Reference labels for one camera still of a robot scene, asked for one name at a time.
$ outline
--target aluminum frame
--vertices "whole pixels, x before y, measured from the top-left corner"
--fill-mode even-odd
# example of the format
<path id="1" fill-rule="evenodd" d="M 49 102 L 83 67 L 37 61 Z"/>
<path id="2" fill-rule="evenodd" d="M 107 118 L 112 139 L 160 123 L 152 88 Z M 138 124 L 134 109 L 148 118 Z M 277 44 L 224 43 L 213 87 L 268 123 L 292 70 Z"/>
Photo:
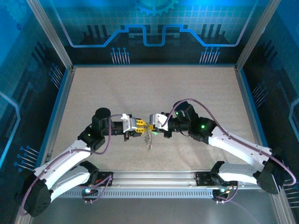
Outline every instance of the aluminum frame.
<path id="1" fill-rule="evenodd" d="M 30 6 L 33 14 L 36 16 L 38 22 L 46 33 L 48 39 L 53 45 L 55 51 L 57 52 L 60 60 L 67 68 L 67 70 L 72 70 L 73 64 L 71 62 L 70 57 L 68 56 L 64 46 L 62 45 L 52 23 L 50 22 L 45 10 L 43 9 L 39 0 L 26 0 L 28 5 Z"/>
<path id="2" fill-rule="evenodd" d="M 263 11 L 263 14 L 261 15 L 260 19 L 256 24 L 256 27 L 252 31 L 252 34 L 248 42 L 246 43 L 242 53 L 240 54 L 240 57 L 236 63 L 237 71 L 240 71 L 243 68 L 253 48 L 256 46 L 257 41 L 260 39 L 270 19 L 275 13 L 276 8 L 280 4 L 280 1 L 281 0 L 270 0 L 269 3 L 267 4 L 265 10 Z"/>
<path id="3" fill-rule="evenodd" d="M 248 114 L 249 122 L 251 125 L 251 129 L 257 144 L 264 146 L 265 143 L 261 138 L 261 133 L 259 131 L 257 121 L 255 119 L 253 113 L 254 105 L 251 104 L 248 93 L 246 91 L 246 86 L 244 80 L 241 75 L 241 71 L 236 69 L 235 70 L 236 77 L 240 86 L 241 94 L 245 103 L 246 111 Z M 285 195 L 285 191 L 282 189 L 279 195 L 272 195 L 272 200 L 274 203 L 274 207 L 276 209 L 277 216 L 280 220 L 281 224 L 296 224 L 294 215 L 291 211 L 290 205 Z"/>
<path id="4" fill-rule="evenodd" d="M 67 75 L 66 81 L 65 81 L 63 91 L 62 91 L 62 94 L 61 94 L 61 98 L 60 98 L 60 101 L 59 101 L 59 104 L 58 104 L 58 107 L 57 107 L 57 111 L 55 113 L 54 121 L 53 121 L 51 130 L 50 130 L 50 133 L 49 133 L 49 137 L 48 137 L 47 142 L 46 142 L 45 151 L 44 151 L 44 154 L 43 154 L 41 164 L 44 164 L 46 162 L 46 160 L 49 159 L 50 156 L 51 156 L 51 152 L 52 152 L 52 149 L 54 147 L 56 137 L 57 137 L 57 134 L 58 134 L 58 130 L 59 130 L 59 126 L 60 126 L 60 123 L 61 123 L 61 120 L 62 120 L 62 115 L 64 113 L 66 101 L 67 101 L 67 98 L 69 96 L 69 92 L 71 90 L 71 84 L 72 84 L 72 81 L 73 81 L 73 78 L 74 78 L 74 75 L 75 75 L 75 71 L 76 70 L 73 69 L 72 71 L 68 71 L 68 73 L 66 74 Z M 20 215 L 20 211 L 19 211 L 18 214 L 17 214 L 17 217 L 15 219 L 14 224 L 30 224 L 30 223 L 32 223 L 32 217 L 30 215 L 22 217 Z"/>
<path id="5" fill-rule="evenodd" d="M 113 171 L 111 189 L 222 189 L 222 186 L 196 186 L 195 172 L 188 171 Z M 256 184 L 240 183 L 240 189 L 260 189 Z"/>

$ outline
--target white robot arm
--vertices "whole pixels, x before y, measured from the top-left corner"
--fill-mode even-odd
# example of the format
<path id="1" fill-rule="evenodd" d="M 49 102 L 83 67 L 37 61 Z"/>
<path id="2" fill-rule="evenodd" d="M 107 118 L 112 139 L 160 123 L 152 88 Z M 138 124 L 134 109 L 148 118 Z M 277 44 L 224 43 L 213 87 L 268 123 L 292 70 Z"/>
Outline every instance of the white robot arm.
<path id="1" fill-rule="evenodd" d="M 217 126 L 213 120 L 197 115 L 192 105 L 181 103 L 175 110 L 176 118 L 169 114 L 152 114 L 150 123 L 155 132 L 164 133 L 170 138 L 172 132 L 187 131 L 196 141 L 219 147 L 248 163 L 248 165 L 229 164 L 218 161 L 211 169 L 209 176 L 218 186 L 229 186 L 234 182 L 258 184 L 262 189 L 278 194 L 285 181 L 285 171 L 266 155 L 274 155 L 267 147 L 258 146 L 229 133 Z M 121 122 L 112 122 L 107 108 L 100 108 L 88 126 L 64 152 L 59 156 L 36 168 L 20 173 L 16 201 L 31 216 L 35 217 L 45 211 L 49 204 L 62 193 L 78 185 L 89 187 L 98 181 L 98 169 L 85 160 L 92 153 L 103 154 L 109 146 L 111 135 L 139 137 L 138 125 L 144 122 L 132 118 L 131 115 L 119 115 Z M 96 152 L 109 136 L 106 149 Z"/>

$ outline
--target enclosure wall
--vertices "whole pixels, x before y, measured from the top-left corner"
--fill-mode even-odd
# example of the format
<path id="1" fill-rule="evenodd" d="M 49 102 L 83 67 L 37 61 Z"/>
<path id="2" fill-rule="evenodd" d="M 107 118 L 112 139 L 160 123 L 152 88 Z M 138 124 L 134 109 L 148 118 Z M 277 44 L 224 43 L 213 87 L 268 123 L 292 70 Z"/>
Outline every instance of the enclosure wall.
<path id="1" fill-rule="evenodd" d="M 42 0 L 73 64 L 236 63 L 268 0 Z"/>
<path id="2" fill-rule="evenodd" d="M 26 1 L 0 2 L 0 220 L 19 207 L 16 179 L 36 165 L 65 68 Z"/>
<path id="3" fill-rule="evenodd" d="M 299 1 L 282 0 L 244 65 L 269 147 L 299 174 Z M 298 186 L 287 190 L 298 218 Z"/>

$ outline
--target gear graphic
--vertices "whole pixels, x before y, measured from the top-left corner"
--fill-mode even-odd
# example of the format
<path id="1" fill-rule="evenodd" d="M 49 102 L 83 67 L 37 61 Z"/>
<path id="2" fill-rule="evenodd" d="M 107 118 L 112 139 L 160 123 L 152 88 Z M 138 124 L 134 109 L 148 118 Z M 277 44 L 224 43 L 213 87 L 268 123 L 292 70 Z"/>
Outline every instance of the gear graphic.
<path id="1" fill-rule="evenodd" d="M 1 2 L 6 6 L 6 10 L 14 20 L 21 22 L 25 19 L 27 14 L 26 0 L 1 0 Z"/>
<path id="2" fill-rule="evenodd" d="M 139 9 L 140 13 L 152 14 L 153 16 L 168 13 L 168 10 L 174 9 L 174 4 L 177 3 L 178 0 L 135 0 L 133 2 L 135 9 Z"/>

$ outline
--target cable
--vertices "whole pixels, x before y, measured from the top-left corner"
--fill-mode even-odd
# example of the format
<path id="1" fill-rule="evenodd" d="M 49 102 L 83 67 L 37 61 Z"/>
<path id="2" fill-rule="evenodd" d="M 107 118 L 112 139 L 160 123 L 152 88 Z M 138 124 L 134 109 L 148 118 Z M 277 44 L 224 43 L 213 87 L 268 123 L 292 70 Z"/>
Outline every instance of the cable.
<path id="1" fill-rule="evenodd" d="M 229 201 L 229 202 L 231 202 L 231 203 L 233 203 L 233 204 L 235 204 L 235 205 L 237 205 L 237 206 L 239 206 L 241 209 L 243 209 L 256 223 L 258 223 L 258 224 L 261 224 L 246 208 L 244 208 L 243 206 L 241 206 L 239 203 L 237 203 L 237 202 L 234 202 L 234 201 Z"/>
<path id="2" fill-rule="evenodd" d="M 170 117 L 171 117 L 172 112 L 177 108 L 177 106 L 179 106 L 181 103 L 183 103 L 183 102 L 185 102 L 185 101 L 188 101 L 188 100 L 193 101 L 193 102 L 199 104 L 200 106 L 202 106 L 202 107 L 206 110 L 206 112 L 211 116 L 211 118 L 214 120 L 214 122 L 215 122 L 216 125 L 219 127 L 219 129 L 220 129 L 220 130 L 221 130 L 227 137 L 231 138 L 232 140 L 238 142 L 238 143 L 241 144 L 241 145 L 244 145 L 244 146 L 246 146 L 246 147 L 248 147 L 248 148 L 250 148 L 250 149 L 252 149 L 252 150 L 254 150 L 254 151 L 258 152 L 258 153 L 260 153 L 260 154 L 263 154 L 263 155 L 267 156 L 268 158 L 270 158 L 270 159 L 272 159 L 273 161 L 275 161 L 278 165 L 280 165 L 286 172 L 288 172 L 288 174 L 292 177 L 293 181 L 292 181 L 291 183 L 286 183 L 286 184 L 284 184 L 284 186 L 292 186 L 292 185 L 294 185 L 294 184 L 296 183 L 297 180 L 296 180 L 295 175 L 292 173 L 292 171 L 291 171 L 285 164 L 283 164 L 281 161 L 279 161 L 278 159 L 276 159 L 274 156 L 272 156 L 272 155 L 270 155 L 270 154 L 267 154 L 267 153 L 265 153 L 264 151 L 258 150 L 257 148 L 254 148 L 253 146 L 248 145 L 247 143 L 242 142 L 241 140 L 236 139 L 234 136 L 229 135 L 229 133 L 227 133 L 227 132 L 224 130 L 224 128 L 219 124 L 219 122 L 218 122 L 217 119 L 214 117 L 214 115 L 210 112 L 210 110 L 209 110 L 205 105 L 203 105 L 201 102 L 199 102 L 199 101 L 197 101 L 197 100 L 195 100 L 195 99 L 187 98 L 187 99 L 183 99 L 183 100 L 177 102 L 177 103 L 173 106 L 172 110 L 170 111 L 170 113 L 169 113 L 169 115 L 168 115 L 166 121 L 164 122 L 164 124 L 162 124 L 162 127 L 164 127 L 164 126 L 167 124 L 167 122 L 169 121 L 169 119 L 170 119 Z"/>
<path id="3" fill-rule="evenodd" d="M 230 190 L 233 190 L 235 187 L 234 187 L 234 184 L 232 184 L 232 189 L 230 189 Z"/>
<path id="4" fill-rule="evenodd" d="M 22 200 L 22 203 L 21 203 L 21 207 L 20 207 L 20 215 L 21 216 L 26 216 L 26 215 L 28 215 L 28 213 L 27 212 L 24 212 L 24 205 L 25 205 L 25 202 L 26 202 L 26 200 L 27 200 L 27 198 L 28 198 L 28 195 L 30 194 L 30 192 L 31 192 L 31 190 L 32 190 L 32 188 L 33 188 L 33 186 L 36 184 L 36 182 L 39 180 L 39 179 L 41 179 L 41 177 L 47 172 L 47 170 L 49 170 L 58 160 L 60 160 L 61 158 L 63 158 L 65 155 L 67 155 L 67 154 L 70 154 L 70 153 L 73 153 L 73 152 L 88 152 L 88 153 L 91 153 L 91 154 L 96 154 L 96 155 L 102 155 L 102 154 L 104 154 L 106 151 L 107 151 L 107 149 L 108 149 L 108 147 L 109 147 L 109 145 L 110 145 L 110 140 L 111 140 L 111 129 L 112 129 L 112 127 L 111 127 L 111 118 L 113 118 L 113 117 L 117 117 L 117 116 L 122 116 L 121 114 L 115 114 L 115 115 L 112 115 L 112 116 L 110 116 L 109 118 L 108 118 L 108 142 L 107 142 L 107 145 L 106 145 L 106 147 L 105 147 L 105 149 L 104 149 L 104 151 L 103 152 L 100 152 L 100 153 L 97 153 L 97 152 L 94 152 L 94 151 L 90 151 L 90 150 L 86 150 L 86 149 L 72 149 L 72 150 L 70 150 L 70 151 L 67 151 L 67 152 L 65 152 L 65 153 L 63 153 L 63 154 L 61 154 L 61 155 L 59 155 L 58 157 L 56 157 L 37 177 L 36 177 L 36 179 L 31 183 L 31 185 L 29 186 L 29 188 L 27 189 L 27 191 L 26 191 L 26 193 L 25 193 L 25 195 L 24 195 L 24 198 L 23 198 L 23 200 Z"/>
<path id="5" fill-rule="evenodd" d="M 100 186 L 102 183 L 104 183 L 105 181 L 107 181 L 107 183 L 106 183 L 106 185 L 105 185 L 103 191 L 101 192 L 101 194 L 100 194 L 96 199 L 90 199 L 90 200 L 88 201 L 88 200 L 86 200 L 86 199 L 83 197 L 82 199 L 85 201 L 85 203 L 90 203 L 90 204 L 92 204 L 92 203 L 96 202 L 97 200 L 99 200 L 99 199 L 104 195 L 104 192 L 105 192 L 107 186 L 109 185 L 111 179 L 112 179 L 112 176 L 109 175 L 108 177 L 106 177 L 106 178 L 105 178 L 104 180 L 102 180 L 101 182 L 99 182 L 99 183 L 97 183 L 96 185 L 90 187 L 91 189 L 96 188 L 97 186 Z"/>
<path id="6" fill-rule="evenodd" d="M 234 192 L 233 196 L 231 196 L 228 199 L 224 198 L 224 197 L 221 197 L 221 196 L 217 196 L 217 198 L 220 198 L 220 199 L 224 200 L 223 203 L 230 202 L 235 197 L 235 195 L 237 194 L 238 189 L 239 189 L 239 183 L 237 182 L 237 186 L 235 188 L 235 192 Z"/>
<path id="7" fill-rule="evenodd" d="M 186 134 L 184 134 L 184 133 L 182 133 L 182 132 L 180 132 L 183 136 L 186 136 L 186 137 L 189 137 L 190 135 L 186 135 Z"/>

